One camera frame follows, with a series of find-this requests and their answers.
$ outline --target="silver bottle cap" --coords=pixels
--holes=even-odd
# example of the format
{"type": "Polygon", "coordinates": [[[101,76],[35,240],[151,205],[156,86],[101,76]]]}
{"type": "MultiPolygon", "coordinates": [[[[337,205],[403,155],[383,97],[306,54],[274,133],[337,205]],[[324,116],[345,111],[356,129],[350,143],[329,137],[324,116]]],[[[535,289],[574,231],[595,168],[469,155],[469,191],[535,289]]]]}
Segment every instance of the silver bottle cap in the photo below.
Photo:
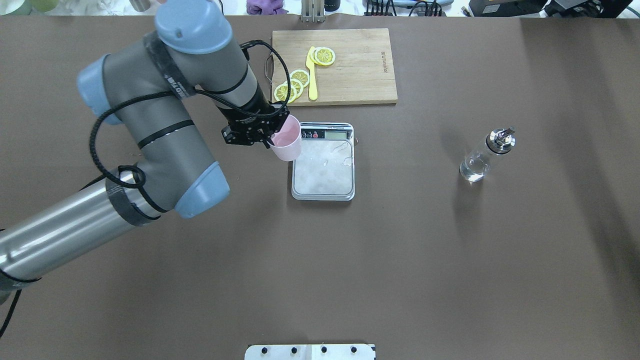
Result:
{"type": "Polygon", "coordinates": [[[509,129],[496,129],[486,136],[486,145],[496,154],[506,154],[516,145],[516,137],[513,136],[516,130],[512,127],[509,129]]]}

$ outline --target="tabletop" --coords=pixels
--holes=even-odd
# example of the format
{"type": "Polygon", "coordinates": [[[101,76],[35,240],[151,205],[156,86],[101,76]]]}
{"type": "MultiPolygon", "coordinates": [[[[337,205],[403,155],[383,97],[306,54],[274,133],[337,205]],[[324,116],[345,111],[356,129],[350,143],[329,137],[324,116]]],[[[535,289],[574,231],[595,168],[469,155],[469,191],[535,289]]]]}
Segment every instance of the tabletop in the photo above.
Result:
{"type": "MultiPolygon", "coordinates": [[[[292,109],[301,121],[352,123],[355,198],[293,199],[290,164],[225,145],[213,104],[188,99],[231,195],[191,220],[168,213],[28,287],[0,357],[242,359],[249,344],[322,342],[374,343],[380,359],[640,357],[640,22],[230,22],[240,42],[389,29],[397,104],[292,109]],[[505,126],[516,127],[512,153],[480,183],[462,180],[465,153],[505,126]]],[[[76,74],[152,26],[0,21],[1,227],[98,175],[76,74]]],[[[252,51],[263,89],[266,56],[252,51]]],[[[98,149],[111,166],[141,156],[117,126],[98,149]]]]}

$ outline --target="yellow knife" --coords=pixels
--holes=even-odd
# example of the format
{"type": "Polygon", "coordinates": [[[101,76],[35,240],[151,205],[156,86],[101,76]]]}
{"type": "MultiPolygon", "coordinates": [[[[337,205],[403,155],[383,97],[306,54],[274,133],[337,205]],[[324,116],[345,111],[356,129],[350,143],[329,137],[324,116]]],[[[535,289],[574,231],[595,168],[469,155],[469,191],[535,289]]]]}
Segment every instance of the yellow knife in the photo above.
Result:
{"type": "Polygon", "coordinates": [[[309,68],[309,100],[316,100],[318,98],[318,88],[316,85],[316,63],[311,59],[316,47],[309,48],[307,53],[307,67],[309,68]]]}

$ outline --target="digital kitchen scale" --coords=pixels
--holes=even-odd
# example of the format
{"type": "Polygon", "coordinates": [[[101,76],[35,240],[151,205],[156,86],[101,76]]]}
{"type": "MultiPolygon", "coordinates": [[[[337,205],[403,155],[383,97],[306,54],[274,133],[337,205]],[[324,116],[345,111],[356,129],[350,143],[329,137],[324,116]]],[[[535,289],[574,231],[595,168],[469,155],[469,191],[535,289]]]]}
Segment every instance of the digital kitchen scale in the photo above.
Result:
{"type": "Polygon", "coordinates": [[[298,200],[353,199],[353,126],[344,122],[301,122],[300,128],[302,152],[293,161],[291,195],[298,200]]]}

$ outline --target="blue joint cap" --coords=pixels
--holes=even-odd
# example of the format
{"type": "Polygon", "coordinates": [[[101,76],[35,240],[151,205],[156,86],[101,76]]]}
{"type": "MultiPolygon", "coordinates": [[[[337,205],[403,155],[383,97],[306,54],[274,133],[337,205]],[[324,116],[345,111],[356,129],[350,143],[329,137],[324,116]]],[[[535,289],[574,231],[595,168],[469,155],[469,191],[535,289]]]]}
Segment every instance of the blue joint cap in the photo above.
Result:
{"type": "Polygon", "coordinates": [[[228,195],[229,184],[216,161],[189,186],[175,205],[175,210],[183,218],[192,218],[214,207],[228,195]]]}
{"type": "Polygon", "coordinates": [[[213,53],[234,37],[211,0],[168,0],[156,12],[156,30],[167,46],[186,54],[213,53]]]}
{"type": "MultiPolygon", "coordinates": [[[[91,108],[97,117],[111,109],[109,100],[107,100],[107,92],[104,89],[104,78],[102,77],[104,59],[106,59],[107,56],[109,56],[109,54],[105,54],[91,65],[85,67],[78,74],[76,82],[82,100],[91,108]]],[[[122,124],[122,121],[120,121],[115,114],[109,115],[104,121],[111,125],[122,124]]]]}

